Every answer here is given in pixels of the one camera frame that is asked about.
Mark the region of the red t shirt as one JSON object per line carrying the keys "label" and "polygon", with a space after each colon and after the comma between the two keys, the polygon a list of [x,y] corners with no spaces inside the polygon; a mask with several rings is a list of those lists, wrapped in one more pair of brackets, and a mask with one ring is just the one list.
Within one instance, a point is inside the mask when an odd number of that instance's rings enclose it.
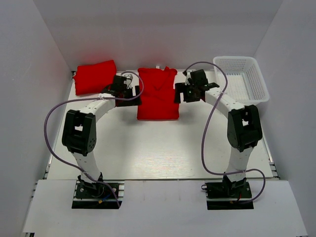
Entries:
{"label": "red t shirt", "polygon": [[179,105],[174,102],[174,80],[177,70],[169,67],[139,68],[138,74],[144,82],[141,95],[142,104],[138,106],[138,120],[177,120]]}
{"label": "red t shirt", "polygon": [[113,82],[117,73],[114,60],[93,65],[81,65],[73,76],[76,95],[100,93],[105,86]]}

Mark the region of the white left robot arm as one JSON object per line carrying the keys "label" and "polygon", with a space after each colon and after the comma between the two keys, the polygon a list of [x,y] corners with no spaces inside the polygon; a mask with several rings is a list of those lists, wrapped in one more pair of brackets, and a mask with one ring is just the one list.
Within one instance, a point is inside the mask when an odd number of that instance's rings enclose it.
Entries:
{"label": "white left robot arm", "polygon": [[132,87],[131,77],[117,76],[105,86],[98,97],[79,110],[68,110],[62,134],[62,144],[74,156],[81,172],[81,180],[87,183],[103,181],[94,157],[97,143],[96,124],[98,120],[116,107],[141,105],[141,94],[145,85],[139,79],[139,85]]}

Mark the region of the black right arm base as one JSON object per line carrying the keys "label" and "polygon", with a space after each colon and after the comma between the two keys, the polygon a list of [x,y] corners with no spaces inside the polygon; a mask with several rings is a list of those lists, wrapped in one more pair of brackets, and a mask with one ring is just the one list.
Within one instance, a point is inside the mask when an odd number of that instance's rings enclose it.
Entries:
{"label": "black right arm base", "polygon": [[221,182],[206,182],[201,189],[206,192],[208,210],[251,210],[254,208],[250,184],[246,178],[231,182],[225,175]]}

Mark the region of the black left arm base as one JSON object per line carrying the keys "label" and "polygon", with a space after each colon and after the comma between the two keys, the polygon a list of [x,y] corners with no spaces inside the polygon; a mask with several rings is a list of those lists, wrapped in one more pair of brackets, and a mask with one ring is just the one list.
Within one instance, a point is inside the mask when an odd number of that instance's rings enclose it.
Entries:
{"label": "black left arm base", "polygon": [[124,182],[89,183],[78,176],[72,209],[119,209],[123,201]]}

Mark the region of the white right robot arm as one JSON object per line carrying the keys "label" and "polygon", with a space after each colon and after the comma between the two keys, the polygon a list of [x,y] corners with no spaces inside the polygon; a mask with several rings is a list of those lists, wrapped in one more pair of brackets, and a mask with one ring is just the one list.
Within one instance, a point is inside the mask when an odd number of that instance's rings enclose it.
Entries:
{"label": "white right robot arm", "polygon": [[246,106],[225,93],[216,83],[210,83],[204,70],[184,71],[185,82],[175,84],[175,103],[202,100],[212,105],[227,119],[227,139],[231,145],[230,160],[222,176],[229,184],[242,185],[246,181],[249,157],[263,137],[258,108]]}

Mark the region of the red folded t shirt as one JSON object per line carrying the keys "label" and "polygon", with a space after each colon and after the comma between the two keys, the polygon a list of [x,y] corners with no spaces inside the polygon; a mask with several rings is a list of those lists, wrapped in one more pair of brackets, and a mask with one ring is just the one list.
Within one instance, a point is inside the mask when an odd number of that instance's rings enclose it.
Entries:
{"label": "red folded t shirt", "polygon": [[93,65],[81,65],[73,76],[76,95],[100,93],[105,86],[113,82],[117,73],[114,60]]}

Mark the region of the white plastic mesh basket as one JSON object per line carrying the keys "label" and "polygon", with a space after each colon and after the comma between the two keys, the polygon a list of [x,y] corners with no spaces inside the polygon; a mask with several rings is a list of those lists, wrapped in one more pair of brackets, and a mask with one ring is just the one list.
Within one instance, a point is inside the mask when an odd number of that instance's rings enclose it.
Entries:
{"label": "white plastic mesh basket", "polygon": [[258,105],[270,98],[260,67],[253,57],[217,56],[213,63],[227,76],[225,93],[245,105]]}

